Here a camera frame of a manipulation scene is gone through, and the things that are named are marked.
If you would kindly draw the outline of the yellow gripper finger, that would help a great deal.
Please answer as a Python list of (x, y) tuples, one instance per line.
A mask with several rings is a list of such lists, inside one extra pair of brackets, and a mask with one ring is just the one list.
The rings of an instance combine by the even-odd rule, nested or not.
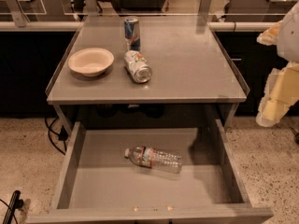
[(257, 37), (257, 42), (266, 46), (276, 45), (281, 24), (282, 21), (278, 21), (270, 28), (260, 33)]
[(278, 124), (298, 101), (299, 63), (288, 63), (281, 70), (273, 68), (266, 80), (256, 122), (262, 127), (272, 127)]

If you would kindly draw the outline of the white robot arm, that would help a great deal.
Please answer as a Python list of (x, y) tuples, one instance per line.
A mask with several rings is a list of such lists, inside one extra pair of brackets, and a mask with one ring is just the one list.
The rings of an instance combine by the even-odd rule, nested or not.
[(262, 127), (272, 127), (299, 101), (299, 2), (282, 21), (259, 34), (257, 42), (276, 45), (278, 56), (288, 62), (281, 70), (272, 69), (258, 107), (256, 122)]

